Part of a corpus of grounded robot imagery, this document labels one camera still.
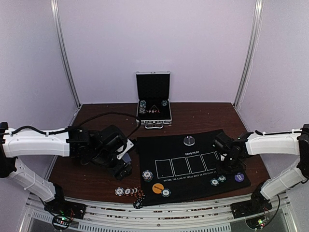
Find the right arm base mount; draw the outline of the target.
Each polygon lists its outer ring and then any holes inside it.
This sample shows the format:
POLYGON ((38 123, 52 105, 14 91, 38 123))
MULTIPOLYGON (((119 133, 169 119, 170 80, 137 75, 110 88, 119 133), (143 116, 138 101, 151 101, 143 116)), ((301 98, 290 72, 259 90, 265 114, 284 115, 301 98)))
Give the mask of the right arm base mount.
POLYGON ((253 230, 263 229, 270 217, 272 204, 266 201, 261 204, 253 204, 252 200, 231 204, 234 218, 245 218, 246 225, 253 230))

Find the blue green fifty chip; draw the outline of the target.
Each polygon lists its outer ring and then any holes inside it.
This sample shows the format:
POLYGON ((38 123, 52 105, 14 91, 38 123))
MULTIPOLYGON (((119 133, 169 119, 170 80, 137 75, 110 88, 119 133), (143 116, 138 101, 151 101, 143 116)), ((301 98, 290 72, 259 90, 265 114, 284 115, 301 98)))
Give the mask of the blue green fifty chip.
POLYGON ((171 195, 171 191, 168 188, 165 188, 161 191, 161 195, 163 197, 169 197, 171 195))

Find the purple small blind button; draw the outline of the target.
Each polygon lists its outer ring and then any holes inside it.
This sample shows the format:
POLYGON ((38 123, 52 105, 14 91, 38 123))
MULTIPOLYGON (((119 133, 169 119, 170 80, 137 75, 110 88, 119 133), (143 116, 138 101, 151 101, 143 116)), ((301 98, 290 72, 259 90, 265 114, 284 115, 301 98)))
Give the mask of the purple small blind button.
POLYGON ((237 173, 235 174, 234 179, 237 182, 243 182, 245 179, 245 175, 243 173, 237 173))

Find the small chip stack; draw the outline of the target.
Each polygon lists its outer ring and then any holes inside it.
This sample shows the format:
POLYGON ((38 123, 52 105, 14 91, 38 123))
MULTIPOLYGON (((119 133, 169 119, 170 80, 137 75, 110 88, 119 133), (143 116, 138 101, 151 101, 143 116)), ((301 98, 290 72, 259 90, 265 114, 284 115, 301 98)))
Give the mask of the small chip stack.
POLYGON ((142 178, 146 182, 152 181, 153 177, 154 177, 153 173, 151 171, 149 171, 149 170, 145 170, 142 173, 142 178))

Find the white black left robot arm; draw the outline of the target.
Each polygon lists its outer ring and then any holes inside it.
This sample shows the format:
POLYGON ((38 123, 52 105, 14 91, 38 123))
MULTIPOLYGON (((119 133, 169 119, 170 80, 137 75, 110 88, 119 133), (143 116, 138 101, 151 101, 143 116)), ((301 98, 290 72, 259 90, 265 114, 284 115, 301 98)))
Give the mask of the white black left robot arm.
POLYGON ((122 179, 131 166, 123 156, 133 148, 133 142, 115 125, 104 130, 86 130, 82 125, 106 116, 101 113, 81 122, 58 130, 42 131, 33 126, 9 128, 7 122, 0 124, 0 176, 12 178, 50 206, 60 215, 70 207, 65 201, 60 186, 37 175, 19 158, 27 155, 52 155, 77 158, 82 165, 90 162, 102 165, 112 171, 113 176, 122 179))

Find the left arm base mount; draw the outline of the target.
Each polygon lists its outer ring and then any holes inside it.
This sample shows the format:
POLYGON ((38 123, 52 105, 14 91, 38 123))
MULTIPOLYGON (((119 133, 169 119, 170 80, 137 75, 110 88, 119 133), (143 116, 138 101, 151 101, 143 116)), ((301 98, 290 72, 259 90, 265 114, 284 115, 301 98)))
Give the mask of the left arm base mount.
POLYGON ((59 231, 69 228, 74 219, 83 219, 86 205, 70 201, 44 202, 44 209, 52 215, 52 226, 59 231))

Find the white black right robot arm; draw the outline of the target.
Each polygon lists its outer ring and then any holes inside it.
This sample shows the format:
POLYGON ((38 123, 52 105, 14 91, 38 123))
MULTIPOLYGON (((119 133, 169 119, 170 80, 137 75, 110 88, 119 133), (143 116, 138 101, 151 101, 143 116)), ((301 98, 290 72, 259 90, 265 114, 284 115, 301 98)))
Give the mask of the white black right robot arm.
POLYGON ((252 131, 232 139, 224 132, 216 135, 213 147, 223 157, 216 167, 218 174, 240 172, 241 162, 256 155, 295 155, 298 159, 279 175, 260 184, 248 201, 248 210, 258 213, 266 201, 305 182, 309 178, 309 126, 284 132, 252 131))

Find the orange big blind button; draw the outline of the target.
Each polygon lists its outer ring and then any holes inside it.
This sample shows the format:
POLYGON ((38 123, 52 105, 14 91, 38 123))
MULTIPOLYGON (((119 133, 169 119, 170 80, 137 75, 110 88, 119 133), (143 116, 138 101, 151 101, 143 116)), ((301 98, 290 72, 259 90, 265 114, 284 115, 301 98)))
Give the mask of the orange big blind button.
POLYGON ((155 183, 152 186, 152 191, 155 194, 161 194, 163 190, 164 190, 164 186, 161 183, 155 183))

